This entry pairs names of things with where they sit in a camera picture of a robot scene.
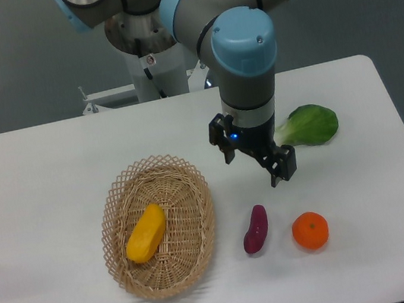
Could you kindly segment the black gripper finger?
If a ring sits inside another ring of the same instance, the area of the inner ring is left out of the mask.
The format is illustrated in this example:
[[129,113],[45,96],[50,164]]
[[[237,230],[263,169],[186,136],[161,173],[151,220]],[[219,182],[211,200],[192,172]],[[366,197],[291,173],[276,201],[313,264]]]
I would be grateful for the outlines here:
[[260,158],[260,164],[270,173],[271,187],[288,181],[297,170],[295,148],[290,145],[271,145]]
[[237,149],[228,135],[229,127],[232,125],[231,119],[223,114],[216,114],[208,127],[209,142],[223,153],[226,164],[230,164],[235,158]]

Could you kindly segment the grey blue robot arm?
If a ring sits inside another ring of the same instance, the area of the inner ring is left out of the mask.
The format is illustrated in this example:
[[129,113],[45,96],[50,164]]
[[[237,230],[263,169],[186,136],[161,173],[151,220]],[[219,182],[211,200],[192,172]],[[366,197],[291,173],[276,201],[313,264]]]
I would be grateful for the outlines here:
[[294,147],[273,138],[277,46],[268,15],[288,0],[54,1],[76,30],[104,26],[143,103],[188,91],[180,47],[190,50],[219,86],[209,139],[225,161],[236,151],[252,156],[273,184],[295,173]]

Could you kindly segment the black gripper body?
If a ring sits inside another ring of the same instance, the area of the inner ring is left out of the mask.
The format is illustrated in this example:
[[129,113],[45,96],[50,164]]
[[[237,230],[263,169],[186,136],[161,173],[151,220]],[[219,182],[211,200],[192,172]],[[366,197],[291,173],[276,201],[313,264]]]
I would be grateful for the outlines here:
[[275,163],[276,144],[273,140],[275,115],[262,125],[253,128],[234,124],[231,115],[226,115],[225,119],[229,141],[236,149],[252,156],[261,166]]

